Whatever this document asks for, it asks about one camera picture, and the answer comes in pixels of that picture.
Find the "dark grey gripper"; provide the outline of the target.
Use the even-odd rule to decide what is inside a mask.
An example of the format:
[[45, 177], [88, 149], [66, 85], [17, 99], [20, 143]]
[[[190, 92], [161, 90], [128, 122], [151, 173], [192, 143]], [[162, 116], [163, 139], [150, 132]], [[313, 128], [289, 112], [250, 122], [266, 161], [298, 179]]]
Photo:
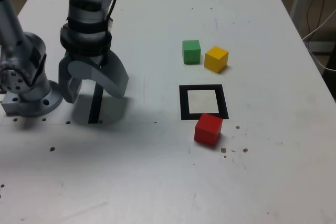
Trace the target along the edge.
[[92, 80], [115, 98], [124, 97], [128, 74], [111, 50], [99, 56], [83, 56], [66, 50], [58, 67], [59, 90], [68, 103], [75, 103], [82, 80]]

